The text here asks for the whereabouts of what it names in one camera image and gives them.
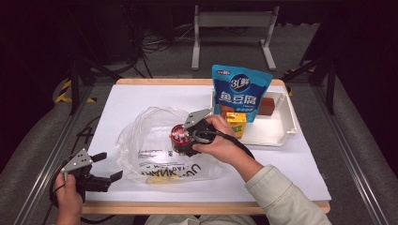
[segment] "yellow box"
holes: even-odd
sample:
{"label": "yellow box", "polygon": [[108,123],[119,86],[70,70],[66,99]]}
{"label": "yellow box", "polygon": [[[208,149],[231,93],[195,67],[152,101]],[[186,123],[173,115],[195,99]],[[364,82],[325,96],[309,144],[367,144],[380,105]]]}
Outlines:
{"label": "yellow box", "polygon": [[241,139],[243,136],[243,132],[245,131],[245,127],[247,124],[246,121],[246,113],[243,112],[227,112],[226,113],[226,122],[231,125],[232,129],[235,131],[235,136],[238,139]]}

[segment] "transparent plastic bag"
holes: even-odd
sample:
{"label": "transparent plastic bag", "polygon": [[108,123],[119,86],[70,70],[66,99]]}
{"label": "transparent plastic bag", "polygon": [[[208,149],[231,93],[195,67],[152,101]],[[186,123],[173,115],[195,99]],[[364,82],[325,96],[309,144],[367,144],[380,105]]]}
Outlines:
{"label": "transparent plastic bag", "polygon": [[221,176],[222,163],[209,154],[192,157],[174,151],[170,131],[188,112],[150,107],[125,127],[116,143],[117,164],[136,183],[172,184]]}

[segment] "white table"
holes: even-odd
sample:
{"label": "white table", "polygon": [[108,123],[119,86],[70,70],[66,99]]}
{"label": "white table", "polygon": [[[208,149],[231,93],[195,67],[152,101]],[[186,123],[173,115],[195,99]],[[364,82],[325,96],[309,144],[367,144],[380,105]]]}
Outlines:
{"label": "white table", "polygon": [[[114,154],[115,142],[122,129],[140,112],[153,106],[176,107],[187,112],[209,108],[211,90],[211,79],[119,80],[109,95],[88,149],[91,156],[107,152],[108,157],[95,163],[92,173],[106,177],[120,171]],[[272,81],[268,91],[271,90],[284,91],[283,82]],[[249,148],[258,161],[278,167],[327,213],[331,197],[295,114],[294,118],[298,131],[289,136],[283,146],[251,145]],[[238,173],[227,167],[223,178],[178,185],[135,184],[122,178],[114,182],[108,192],[87,192],[84,214],[255,215],[264,212],[247,192]]]}

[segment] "brown block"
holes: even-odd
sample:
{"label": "brown block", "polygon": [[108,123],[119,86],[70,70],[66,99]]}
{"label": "brown block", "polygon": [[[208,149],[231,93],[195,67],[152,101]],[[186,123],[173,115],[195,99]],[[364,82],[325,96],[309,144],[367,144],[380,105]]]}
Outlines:
{"label": "brown block", "polygon": [[259,105],[258,114],[272,115],[275,110],[275,102],[272,97],[263,97]]}

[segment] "sleeve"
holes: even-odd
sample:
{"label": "sleeve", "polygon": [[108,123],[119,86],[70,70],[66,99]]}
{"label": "sleeve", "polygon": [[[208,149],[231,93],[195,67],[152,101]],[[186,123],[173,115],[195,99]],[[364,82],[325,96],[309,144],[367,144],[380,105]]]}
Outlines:
{"label": "sleeve", "polygon": [[272,165],[259,171],[245,187],[264,209],[271,225],[331,224],[325,213]]}

